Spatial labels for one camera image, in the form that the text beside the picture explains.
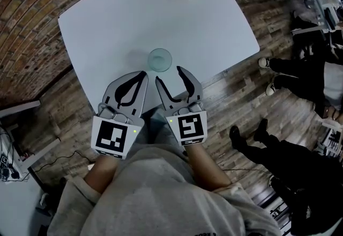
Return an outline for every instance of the white table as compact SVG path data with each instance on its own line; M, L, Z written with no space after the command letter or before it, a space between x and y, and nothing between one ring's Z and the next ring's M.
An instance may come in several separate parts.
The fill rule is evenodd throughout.
M81 0L58 20L75 72L94 110L113 80L147 71L148 54L168 50L171 68L147 71L144 111L161 104L158 75L172 96L185 91L180 65L203 82L259 51L235 0Z

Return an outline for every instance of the person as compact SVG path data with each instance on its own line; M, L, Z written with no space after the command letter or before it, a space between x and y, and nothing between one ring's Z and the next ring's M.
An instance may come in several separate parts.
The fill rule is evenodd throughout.
M144 143L69 180L48 235L281 235L202 144L185 146L186 157L167 126Z
M327 231L343 216L342 165L304 146L280 142L268 134L267 125L268 120L263 119L253 137L266 146L262 149L248 146L239 128L233 126L229 133L233 148L273 174L270 185L292 212L292 235Z
M282 87L287 88L299 98L314 102L320 117L343 124L343 65L325 62L320 57L306 61L263 57L258 64L261 68L286 74L276 76L268 84L268 96Z

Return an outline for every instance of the wood plank flooring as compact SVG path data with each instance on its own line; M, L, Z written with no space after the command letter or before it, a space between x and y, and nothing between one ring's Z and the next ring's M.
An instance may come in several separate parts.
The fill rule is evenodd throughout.
M312 104L299 99L288 90L271 97L264 93L274 73L260 69L262 56L289 58L292 37L289 32L289 3L292 0L237 0L260 45L260 52L203 83L204 104L208 114L208 140L204 144L222 169L259 169L263 166L249 161L232 148L230 127L240 127L249 145L262 147L252 139L261 118L269 119L269 133L279 139L313 148L323 134L320 118L311 110ZM228 54L239 54L228 45ZM92 116L94 114L74 71L69 72L42 98L42 105L19 119L20 147L35 152L58 136L61 144L34 166L38 170L60 156L79 150L95 159L90 149ZM46 184L58 183L61 177L71 178L87 173L87 160L73 156L59 159L56 164L37 173ZM259 171L227 171L233 182L240 182L249 195L260 203L272 189L267 186L269 174Z

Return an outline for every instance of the black boot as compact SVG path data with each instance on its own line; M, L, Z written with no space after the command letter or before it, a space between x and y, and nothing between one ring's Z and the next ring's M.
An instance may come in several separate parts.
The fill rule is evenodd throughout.
M268 120L262 119L258 125L257 130L255 131L255 135L253 136L253 139L255 142L262 142L266 134L267 127L268 127Z
M231 127L229 136L232 142L232 147L239 150L239 148L243 145L239 128L237 126Z

